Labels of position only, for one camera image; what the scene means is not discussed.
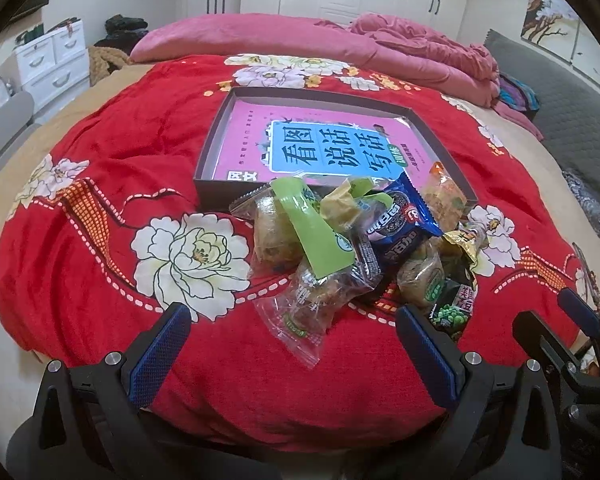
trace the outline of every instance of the beige blanket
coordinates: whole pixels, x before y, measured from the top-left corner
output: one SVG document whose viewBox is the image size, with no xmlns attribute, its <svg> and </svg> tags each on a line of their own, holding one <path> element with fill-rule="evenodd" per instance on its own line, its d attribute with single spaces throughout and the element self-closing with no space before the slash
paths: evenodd
<svg viewBox="0 0 600 480">
<path fill-rule="evenodd" d="M 127 66 L 87 90 L 39 128 L 0 172 L 0 231 L 11 202 L 27 181 L 31 171 L 77 121 L 100 108 L 126 86 L 138 81 L 150 65 Z M 600 287 L 600 239 L 590 227 L 584 212 L 571 194 L 554 158 L 536 138 L 519 126 L 499 117 L 492 110 L 466 103 L 475 115 L 497 134 L 538 184 L 540 194 L 554 223 L 569 243 L 576 242 L 584 252 Z"/>
</svg>

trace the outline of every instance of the blue snack package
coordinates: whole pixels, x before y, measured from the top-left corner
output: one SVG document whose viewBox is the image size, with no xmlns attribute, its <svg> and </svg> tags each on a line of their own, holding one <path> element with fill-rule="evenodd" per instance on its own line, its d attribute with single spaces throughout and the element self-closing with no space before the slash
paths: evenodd
<svg viewBox="0 0 600 480">
<path fill-rule="evenodd" d="M 366 233 L 378 261 L 389 267 L 401 264 L 423 241 L 443 232 L 406 173 L 384 192 L 394 204 Z"/>
</svg>

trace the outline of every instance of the drawer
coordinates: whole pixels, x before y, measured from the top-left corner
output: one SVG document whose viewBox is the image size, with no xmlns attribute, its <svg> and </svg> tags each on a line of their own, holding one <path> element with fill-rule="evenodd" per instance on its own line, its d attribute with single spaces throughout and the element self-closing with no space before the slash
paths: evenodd
<svg viewBox="0 0 600 480">
<path fill-rule="evenodd" d="M 71 32 L 67 28 L 63 28 L 61 32 L 57 32 L 52 36 L 52 40 L 56 54 L 56 63 L 60 63 L 76 54 L 76 52 L 84 50 L 85 43 L 82 22 L 74 23 Z"/>
<path fill-rule="evenodd" d="M 78 81 L 89 75 L 89 56 L 86 50 L 22 86 L 33 96 L 34 113 L 50 103 Z"/>
<path fill-rule="evenodd" d="M 52 38 L 45 38 L 31 46 L 24 46 L 15 54 L 17 65 L 14 78 L 18 85 L 31 81 L 56 64 Z"/>
<path fill-rule="evenodd" d="M 34 116 L 33 120 L 37 124 L 45 124 L 49 120 L 67 106 L 71 101 L 78 97 L 81 93 L 89 89 L 89 78 L 86 77 L 78 81 L 71 88 L 68 88 L 63 94 L 52 100 L 45 107 L 41 108 Z"/>
</svg>

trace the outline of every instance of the pink book cover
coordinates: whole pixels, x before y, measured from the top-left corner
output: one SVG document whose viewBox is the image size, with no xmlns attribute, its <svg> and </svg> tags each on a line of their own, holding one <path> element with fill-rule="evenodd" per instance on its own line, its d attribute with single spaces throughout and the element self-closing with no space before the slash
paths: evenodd
<svg viewBox="0 0 600 480">
<path fill-rule="evenodd" d="M 269 182 L 302 173 L 310 184 L 337 186 L 349 175 L 380 183 L 405 171 L 421 189 L 436 160 L 405 120 L 238 100 L 211 178 Z"/>
</svg>

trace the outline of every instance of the white peony print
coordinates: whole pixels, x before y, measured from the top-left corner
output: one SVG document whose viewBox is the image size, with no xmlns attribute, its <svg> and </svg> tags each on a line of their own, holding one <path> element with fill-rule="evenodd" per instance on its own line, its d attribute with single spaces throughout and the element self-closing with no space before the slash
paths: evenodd
<svg viewBox="0 0 600 480">
<path fill-rule="evenodd" d="M 480 126 L 478 126 L 478 130 L 480 130 L 480 134 L 483 137 L 489 139 L 489 142 L 493 144 L 496 148 L 504 147 L 502 141 L 498 138 L 496 134 L 493 133 L 493 130 L 491 130 L 490 127 L 481 124 Z"/>
<path fill-rule="evenodd" d="M 274 68 L 295 68 L 305 75 L 342 74 L 349 64 L 320 57 L 265 56 L 263 54 L 240 54 L 224 60 L 227 65 L 270 66 Z"/>
<path fill-rule="evenodd" d="M 250 66 L 234 74 L 240 86 L 264 88 L 304 88 L 304 72 L 297 68 Z"/>
<path fill-rule="evenodd" d="M 36 169 L 33 170 L 22 191 L 16 195 L 7 220 L 13 218 L 20 204 L 27 209 L 37 196 L 49 200 L 55 199 L 58 191 L 69 187 L 88 165 L 88 160 L 72 162 L 68 158 L 63 158 L 54 166 L 51 155 L 46 155 Z"/>
<path fill-rule="evenodd" d="M 584 270 L 578 269 L 576 270 L 576 292 L 578 296 L 580 296 L 583 301 L 589 300 L 589 295 L 587 293 L 587 282 L 584 276 Z"/>
<path fill-rule="evenodd" d="M 181 221 L 154 218 L 131 242 L 138 266 L 134 273 L 138 292 L 155 296 L 160 306 L 174 301 L 211 321 L 224 316 L 235 304 L 233 291 L 247 289 L 249 248 L 244 237 L 234 235 L 228 218 L 184 215 Z"/>
<path fill-rule="evenodd" d="M 497 208 L 488 205 L 474 207 L 468 215 L 471 222 L 478 222 L 487 231 L 489 245 L 478 253 L 478 264 L 473 269 L 475 274 L 493 276 L 495 267 L 515 267 L 520 260 L 520 248 L 511 237 L 515 229 L 514 223 Z"/>
<path fill-rule="evenodd" d="M 380 89 L 376 82 L 371 79 L 361 77 L 339 77 L 338 79 L 344 84 L 350 85 L 354 90 L 363 90 L 366 92 L 368 90 L 379 91 Z"/>
<path fill-rule="evenodd" d="M 349 65 L 342 61 L 319 57 L 292 57 L 289 59 L 289 63 L 292 68 L 302 70 L 309 75 L 342 74 L 344 69 L 349 68 Z"/>
<path fill-rule="evenodd" d="M 498 136 L 493 132 L 493 130 L 490 129 L 490 127 L 488 127 L 484 123 L 483 120 L 479 119 L 478 116 L 475 115 L 474 111 L 471 109 L 471 107 L 468 105 L 467 102 L 462 101 L 460 99 L 455 99 L 453 97 L 449 97 L 448 95 L 444 95 L 444 94 L 440 94 L 440 97 L 442 97 L 445 101 L 447 101 L 452 106 L 455 106 L 458 110 L 461 110 L 461 111 L 471 115 L 471 117 L 474 118 L 475 121 L 478 123 L 478 130 L 480 131 L 480 134 L 483 137 L 485 137 L 486 139 L 488 139 L 488 141 L 491 144 L 493 144 L 496 148 L 504 147 L 504 144 L 498 138 Z"/>
</svg>

